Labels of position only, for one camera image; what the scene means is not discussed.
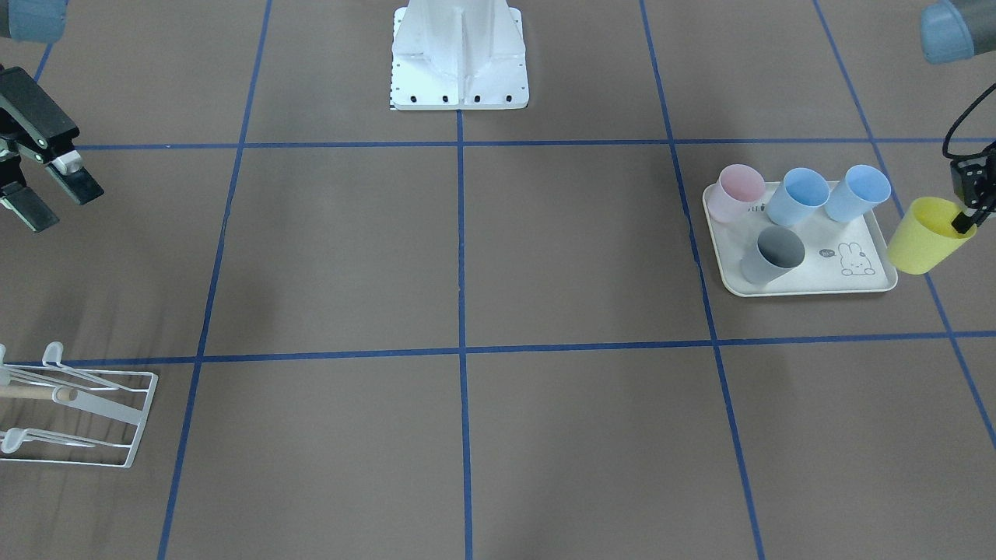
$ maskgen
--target robotic arm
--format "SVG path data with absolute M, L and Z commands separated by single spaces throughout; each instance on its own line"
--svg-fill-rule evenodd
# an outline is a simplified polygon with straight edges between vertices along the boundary
M 0 0 L 0 36 L 54 43 L 62 37 L 65 14 L 63 0 Z M 73 147 L 79 135 L 73 120 L 28 73 L 0 65 L 0 204 L 33 231 L 59 218 L 28 186 L 22 158 L 44 165 L 77 204 L 104 194 Z
M 996 0 L 940 0 L 920 16 L 923 56 L 931 64 L 970 59 L 996 50 Z M 968 115 L 996 90 L 993 84 L 958 117 L 944 137 L 941 152 L 951 160 L 954 193 L 971 215 L 961 212 L 951 222 L 959 233 L 981 225 L 996 211 L 996 141 L 981 151 L 954 154 L 951 137 Z

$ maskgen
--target brown floor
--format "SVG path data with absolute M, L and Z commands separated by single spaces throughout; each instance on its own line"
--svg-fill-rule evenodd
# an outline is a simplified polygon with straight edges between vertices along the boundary
M 107 191 L 24 164 L 62 222 L 0 215 L 7 360 L 160 375 L 131 469 L 0 462 L 0 558 L 991 559 L 996 225 L 743 299 L 701 205 L 733 162 L 882 168 L 886 236 L 953 198 L 996 54 L 926 64 L 926 3 L 518 0 L 530 106 L 462 115 L 387 109 L 400 0 L 0 40 Z

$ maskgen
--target pink cup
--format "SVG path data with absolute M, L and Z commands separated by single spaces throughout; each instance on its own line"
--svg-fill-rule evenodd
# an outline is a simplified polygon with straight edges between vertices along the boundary
M 764 177 L 753 167 L 734 163 L 719 173 L 712 191 L 705 200 L 712 219 L 729 223 L 747 212 L 764 196 Z

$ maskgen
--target blue grid line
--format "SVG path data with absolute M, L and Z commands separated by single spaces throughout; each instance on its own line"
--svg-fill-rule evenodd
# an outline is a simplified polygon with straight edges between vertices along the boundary
M 716 361 L 716 371 L 719 375 L 719 386 L 723 393 L 723 402 L 726 406 L 726 419 L 730 424 L 730 437 L 733 440 L 733 450 L 737 458 L 737 467 L 740 471 L 740 483 L 743 486 L 744 501 L 747 505 L 747 514 L 750 517 L 751 532 L 754 536 L 754 547 L 757 551 L 758 560 L 765 560 L 764 543 L 761 539 L 761 528 L 757 521 L 757 512 L 754 508 L 754 497 L 751 490 L 750 476 L 747 473 L 747 463 L 744 460 L 743 447 L 740 444 L 740 429 L 737 427 L 736 413 L 733 410 L 733 400 L 730 397 L 729 384 L 726 380 L 726 369 L 723 366 L 723 356 L 716 336 L 716 325 L 712 317 L 712 306 L 709 304 L 709 291 L 705 284 L 705 273 L 702 271 L 702 261 L 698 254 L 698 243 L 695 240 L 695 230 L 692 227 L 691 212 L 688 210 L 688 198 L 685 193 L 684 179 L 681 176 L 681 164 L 678 160 L 677 144 L 674 141 L 674 133 L 671 129 L 670 113 L 667 110 L 667 97 L 664 94 L 663 81 L 660 78 L 660 67 L 657 63 L 656 49 L 653 47 L 653 36 L 650 32 L 650 20 L 646 15 L 646 4 L 644 0 L 639 0 L 639 11 L 643 18 L 643 32 L 646 35 L 646 45 L 650 52 L 650 64 L 653 67 L 653 77 L 657 85 L 657 96 L 660 99 L 660 111 L 664 117 L 664 129 L 667 132 L 668 148 L 671 152 L 671 163 L 674 165 L 674 176 L 678 183 L 678 193 L 681 196 L 681 209 L 684 211 L 685 219 L 688 222 L 688 240 L 691 244 L 692 257 L 695 266 L 698 268 L 698 279 L 702 289 L 702 306 L 705 311 L 706 323 L 709 326 L 709 339 L 712 346 L 713 358 Z
M 938 143 L 944 139 L 929 138 L 891 138 L 875 139 L 878 143 Z M 869 139 L 822 138 L 822 139 L 675 139 L 677 145 L 712 145 L 712 144 L 772 144 L 772 143 L 865 143 Z M 989 142 L 989 139 L 952 139 L 952 142 Z M 669 145 L 667 139 L 626 140 L 467 140 L 465 147 L 495 147 L 517 145 Z M 247 141 L 247 142 L 204 142 L 204 143 L 85 143 L 76 146 L 80 151 L 126 151 L 126 150 L 160 150 L 160 149 L 292 149 L 302 147 L 325 148 L 378 148 L 378 147 L 456 147 L 456 140 L 429 141 Z
M 831 335 L 818 337 L 772 337 L 759 339 L 722 339 L 719 346 L 768 346 L 782 344 L 837 344 L 904 340 L 947 339 L 947 333 L 894 333 L 880 335 Z
M 42 60 L 38 61 L 38 68 L 35 70 L 35 82 L 37 83 L 42 79 L 42 72 L 45 71 L 45 65 L 49 63 L 49 57 L 52 55 L 52 47 L 54 43 L 49 43 L 45 47 L 45 52 L 42 53 Z
M 813 0 L 813 7 L 816 9 L 816 13 L 820 18 L 820 23 L 823 25 L 824 32 L 827 34 L 827 40 L 830 41 L 830 47 L 834 52 L 834 57 L 837 59 L 837 64 L 841 69 L 841 74 L 844 76 L 844 80 L 848 84 L 848 89 L 851 91 L 855 107 L 858 109 L 858 115 L 861 117 L 862 124 L 865 126 L 865 131 L 868 133 L 869 142 L 871 142 L 871 147 L 874 149 L 875 157 L 878 158 L 878 164 L 881 166 L 881 170 L 885 173 L 885 176 L 888 177 L 888 170 L 885 166 L 885 160 L 882 158 L 881 151 L 878 149 L 878 142 L 872 133 L 872 127 L 869 125 L 869 120 L 865 114 L 865 109 L 862 107 L 861 100 L 858 98 L 858 91 L 855 89 L 855 85 L 851 80 L 851 75 L 848 73 L 848 69 L 844 64 L 844 58 L 841 56 L 841 51 L 837 48 L 837 42 L 834 40 L 834 34 L 830 31 L 830 24 L 827 22 L 827 18 L 823 13 L 823 8 L 820 6 L 820 0 Z M 895 204 L 895 208 L 898 210 L 899 215 L 904 216 L 905 212 L 902 209 L 902 204 L 899 202 L 899 197 L 896 194 L 895 189 L 892 190 L 892 202 Z M 975 401 L 975 407 L 978 409 L 979 415 L 982 418 L 982 424 L 989 434 L 989 440 L 992 443 L 993 448 L 996 449 L 996 428 L 993 427 L 989 413 L 986 412 L 985 405 L 982 403 L 982 398 L 979 396 L 979 392 L 975 387 L 975 380 L 972 378 L 972 373 L 968 368 L 968 363 L 965 362 L 965 358 L 961 353 L 961 347 L 958 345 L 958 340 L 954 336 L 951 323 L 948 321 L 947 313 L 944 311 L 944 305 L 940 301 L 940 295 L 937 293 L 937 288 L 934 286 L 933 279 L 930 277 L 930 274 L 924 274 L 923 277 L 926 280 L 927 287 L 930 289 L 930 296 L 933 298 L 941 323 L 944 324 L 944 330 L 947 333 L 948 340 L 951 343 L 951 349 L 954 351 L 954 355 L 958 359 L 958 365 L 961 367 L 961 374 L 965 378 L 965 383 L 968 385 L 973 401 Z
M 953 333 L 959 339 L 996 338 L 996 331 L 958 331 Z M 882 341 L 938 340 L 947 339 L 946 332 L 935 333 L 881 333 L 869 335 L 828 335 L 809 337 L 767 337 L 756 339 L 717 339 L 719 346 L 778 346 L 797 344 L 840 344 Z M 467 355 L 482 354 L 528 354 L 545 352 L 591 352 L 599 350 L 653 350 L 668 348 L 703 348 L 712 346 L 712 340 L 676 340 L 645 342 L 595 342 L 570 344 L 522 344 L 495 346 L 467 346 Z M 413 356 L 458 356 L 459 347 L 403 348 L 394 350 L 342 350 L 328 352 L 296 352 L 274 354 L 218 354 L 196 356 L 158 356 L 144 358 L 104 358 L 91 360 L 67 360 L 67 366 L 75 368 L 99 368 L 114 366 L 162 366 L 170 364 L 237 364 L 246 362 L 290 362 L 308 360 L 352 360 L 365 358 L 404 358 Z M 37 366 L 38 362 L 9 362 L 10 366 Z
M 299 148 L 299 147 L 454 147 L 455 140 L 427 141 L 249 141 L 249 149 Z
M 85 143 L 79 151 L 125 151 L 134 149 L 237 149 L 238 143 Z
M 876 141 L 878 143 L 936 143 L 936 144 L 941 144 L 941 143 L 944 142 L 944 139 L 943 138 L 937 138 L 937 139 L 913 139 L 913 138 L 910 138 L 910 139 L 904 139 L 904 138 L 881 139 L 881 138 L 875 138 L 874 141 Z M 960 138 L 952 138 L 951 141 L 952 142 L 962 142 L 962 143 L 968 143 L 968 142 L 972 142 L 972 143 L 990 143 L 990 142 L 992 142 L 992 139 L 960 139 Z
M 996 337 L 996 331 L 956 331 L 954 336 L 959 339 L 984 339 Z
M 655 145 L 666 144 L 666 139 L 646 140 L 469 140 L 463 144 L 471 147 L 502 145 Z
M 712 346 L 709 340 L 658 342 L 600 342 L 579 344 L 521 344 L 507 346 L 471 346 L 467 354 L 519 354 L 539 352 L 590 352 L 593 350 L 645 350 L 657 348 L 701 348 Z
M 473 487 L 470 477 L 470 399 L 467 384 L 466 214 L 464 212 L 463 112 L 456 112 L 457 198 L 457 316 L 460 357 L 460 433 L 463 444 L 463 547 L 464 558 L 474 558 Z
M 410 348 L 402 350 L 346 350 L 340 352 L 300 352 L 287 354 L 232 354 L 204 356 L 204 364 L 242 362 L 290 362 L 304 360 L 349 360 L 359 358 L 401 358 L 405 356 L 452 356 L 457 348 Z
M 221 274 L 221 260 L 225 251 L 225 232 L 228 228 L 228 218 L 232 213 L 232 200 L 235 197 L 235 187 L 238 183 L 239 169 L 242 164 L 242 144 L 246 141 L 249 131 L 249 119 L 252 116 L 253 98 L 256 93 L 256 82 L 259 79 L 259 69 L 263 62 L 263 49 L 266 46 L 266 33 L 270 24 L 270 10 L 273 0 L 266 1 L 263 11 L 263 23 L 259 32 L 259 43 L 256 47 L 256 59 L 253 63 L 252 78 L 249 80 L 249 93 L 246 96 L 245 111 L 242 116 L 242 130 L 239 133 L 240 147 L 235 152 L 235 162 L 232 165 L 232 177 L 228 184 L 228 197 L 225 200 L 225 211 L 221 219 L 221 230 L 218 233 L 217 251 L 214 257 L 214 267 L 211 271 L 211 284 L 207 292 L 207 302 L 204 305 L 204 323 L 201 328 L 200 340 L 197 344 L 197 356 L 194 362 L 193 374 L 190 377 L 190 390 L 187 394 L 186 410 L 183 414 L 183 426 L 180 430 L 180 441 L 176 450 L 176 463 L 173 466 L 172 482 L 169 486 L 169 499 L 166 502 L 166 512 L 162 522 L 162 534 L 159 537 L 158 560 L 165 560 L 166 548 L 169 544 L 169 532 L 172 528 L 173 511 L 176 508 L 176 496 L 179 491 L 180 476 L 183 471 L 183 460 L 186 456 L 187 439 L 190 435 L 190 422 L 193 418 L 194 403 L 197 399 L 197 386 L 200 383 L 200 370 L 207 346 L 207 335 L 211 325 L 211 312 L 214 307 L 214 297 L 218 287 L 218 277 Z
M 675 139 L 678 145 L 698 145 L 717 143 L 863 143 L 867 139 Z

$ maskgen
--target cup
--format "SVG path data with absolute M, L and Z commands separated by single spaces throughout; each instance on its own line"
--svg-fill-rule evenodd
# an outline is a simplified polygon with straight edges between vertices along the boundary
M 796 167 L 785 173 L 764 211 L 771 221 L 789 227 L 826 204 L 829 197 L 826 179 L 812 169 Z
M 772 225 L 751 245 L 740 261 L 740 273 L 751 284 L 767 284 L 791 272 L 806 258 L 806 247 L 794 231 Z
M 906 274 L 924 274 L 975 236 L 976 226 L 958 233 L 951 221 L 961 208 L 943 198 L 913 201 L 888 243 L 888 260 Z
M 892 185 L 884 173 L 871 165 L 855 165 L 830 193 L 823 207 L 834 221 L 851 221 L 885 202 Z
M 712 219 L 729 223 L 760 201 L 765 190 L 761 173 L 742 163 L 734 163 L 719 172 L 719 180 L 709 192 L 705 207 Z

